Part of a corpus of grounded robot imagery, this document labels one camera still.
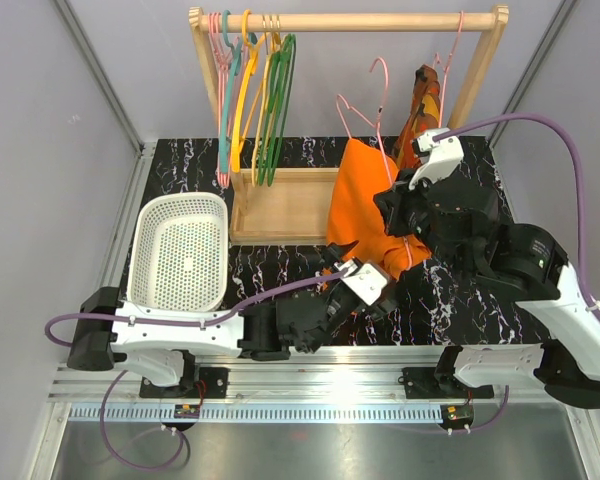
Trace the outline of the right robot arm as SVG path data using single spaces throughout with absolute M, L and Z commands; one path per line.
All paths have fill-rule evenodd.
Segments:
M 499 197 L 460 174 L 412 185 L 412 170 L 374 196 L 385 231 L 415 236 L 452 273 L 541 322 L 551 339 L 518 349 L 444 349 L 434 371 L 446 396 L 485 386 L 541 388 L 581 409 L 600 409 L 600 322 L 566 251 L 541 227 L 502 217 Z

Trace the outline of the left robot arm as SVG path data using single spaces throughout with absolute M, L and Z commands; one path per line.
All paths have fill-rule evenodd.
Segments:
M 292 282 L 230 310 L 178 312 L 115 299 L 102 288 L 84 303 L 67 361 L 78 371 L 128 370 L 175 397 L 193 392 L 195 360 L 225 355 L 286 361 L 331 343 L 352 314 L 383 317 L 396 307 L 395 282 L 378 265 L 346 259 L 348 245 L 323 253 L 328 275 Z

